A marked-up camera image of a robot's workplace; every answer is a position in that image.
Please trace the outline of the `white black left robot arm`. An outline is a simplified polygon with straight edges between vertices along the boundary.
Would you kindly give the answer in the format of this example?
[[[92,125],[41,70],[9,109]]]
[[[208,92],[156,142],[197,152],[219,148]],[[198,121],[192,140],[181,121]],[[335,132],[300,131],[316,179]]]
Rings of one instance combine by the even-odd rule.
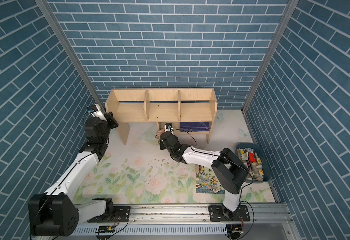
[[[119,124],[112,113],[91,112],[84,124],[86,142],[71,166],[43,194],[28,202],[31,236],[70,236],[78,224],[113,220],[115,210],[111,198],[98,198],[75,205],[73,198],[90,171],[105,155],[110,131]]]

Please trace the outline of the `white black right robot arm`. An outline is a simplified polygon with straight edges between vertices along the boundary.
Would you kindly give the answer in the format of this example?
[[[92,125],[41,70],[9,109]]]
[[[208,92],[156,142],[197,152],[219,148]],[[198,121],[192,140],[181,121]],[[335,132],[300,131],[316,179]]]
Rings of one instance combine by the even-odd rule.
[[[242,207],[240,200],[249,169],[233,151],[224,148],[220,152],[212,152],[181,144],[178,137],[170,131],[161,134],[160,141],[161,149],[166,149],[174,161],[213,170],[225,190],[225,198],[221,206],[211,205],[209,207],[212,222],[247,222],[250,220],[248,207]]]

